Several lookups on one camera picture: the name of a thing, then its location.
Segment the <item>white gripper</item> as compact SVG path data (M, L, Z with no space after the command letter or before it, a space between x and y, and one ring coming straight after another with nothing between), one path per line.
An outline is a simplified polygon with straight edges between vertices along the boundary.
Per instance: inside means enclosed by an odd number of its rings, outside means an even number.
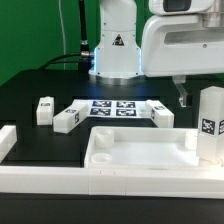
M205 28L198 14L152 16L145 24L141 67L148 77L173 76L179 102L187 106L186 77L224 73L224 28Z

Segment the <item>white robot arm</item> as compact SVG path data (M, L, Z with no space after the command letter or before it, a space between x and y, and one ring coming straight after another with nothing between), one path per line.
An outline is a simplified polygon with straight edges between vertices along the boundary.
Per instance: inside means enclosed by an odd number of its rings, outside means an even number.
M224 73L224 0L149 0L153 16L136 43L134 0L100 0L100 43L94 81L124 85L144 75L170 76L183 107L191 104L188 75Z

